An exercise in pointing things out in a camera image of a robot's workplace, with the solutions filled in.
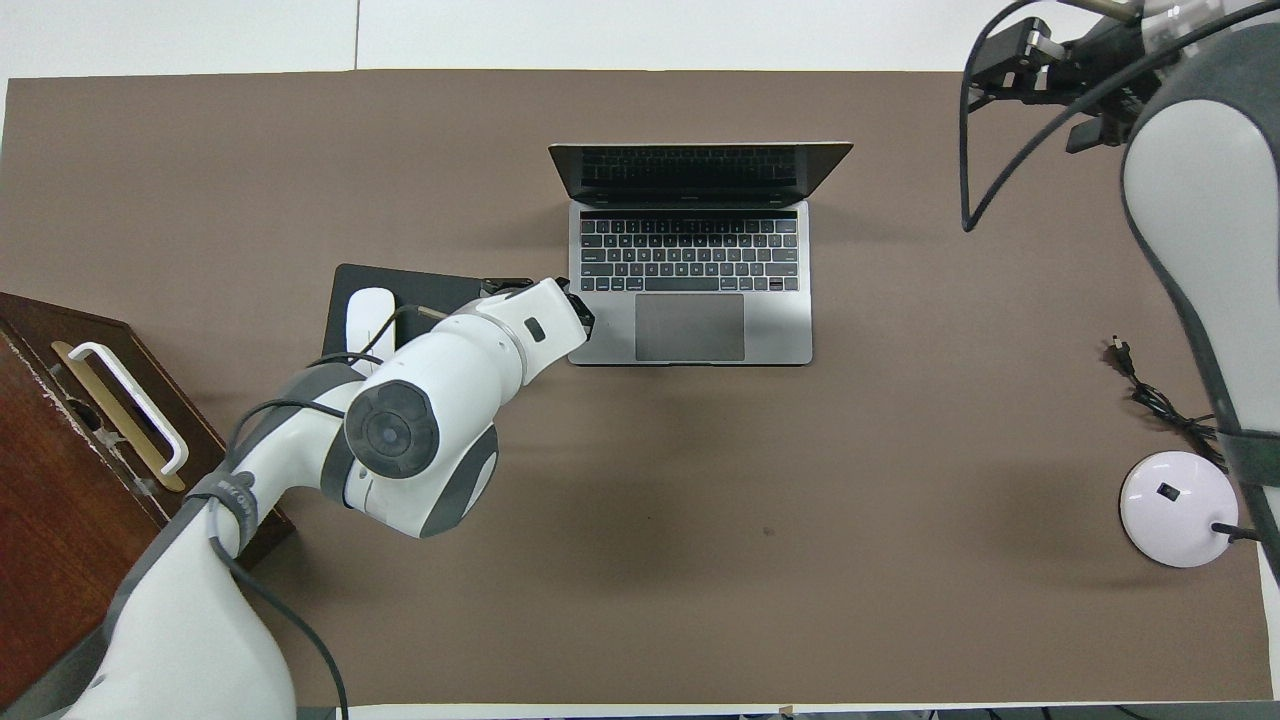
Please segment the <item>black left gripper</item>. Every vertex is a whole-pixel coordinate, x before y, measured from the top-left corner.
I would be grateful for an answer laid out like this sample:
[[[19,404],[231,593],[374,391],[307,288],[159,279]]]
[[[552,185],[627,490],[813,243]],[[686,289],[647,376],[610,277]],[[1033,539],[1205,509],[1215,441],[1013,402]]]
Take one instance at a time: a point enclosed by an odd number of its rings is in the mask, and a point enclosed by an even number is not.
[[[557,279],[559,290],[564,295],[570,306],[572,307],[579,323],[582,328],[585,342],[593,337],[594,327],[596,323],[595,314],[589,309],[589,306],[582,301],[582,299],[571,291],[570,279]],[[483,279],[483,292],[484,293],[512,293],[518,290],[527,288],[535,284],[535,281],[530,278],[484,278]]]

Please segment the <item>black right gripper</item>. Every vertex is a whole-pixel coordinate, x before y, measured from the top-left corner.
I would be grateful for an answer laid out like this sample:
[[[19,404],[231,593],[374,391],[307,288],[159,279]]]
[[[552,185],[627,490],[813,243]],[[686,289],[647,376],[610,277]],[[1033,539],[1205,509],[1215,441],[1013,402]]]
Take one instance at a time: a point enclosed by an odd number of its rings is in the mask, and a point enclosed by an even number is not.
[[[1146,56],[1140,24],[1111,18],[1098,20],[1084,36],[1057,44],[1041,18],[1028,17],[975,44],[966,64],[965,105],[983,108],[996,100],[1032,101],[1044,91],[1039,76],[1048,67],[1050,102],[1066,106],[1130,64]],[[1162,86],[1161,70],[1147,70],[1088,106],[1083,122],[1070,128],[1065,152],[1119,147],[1130,142],[1147,102]]]

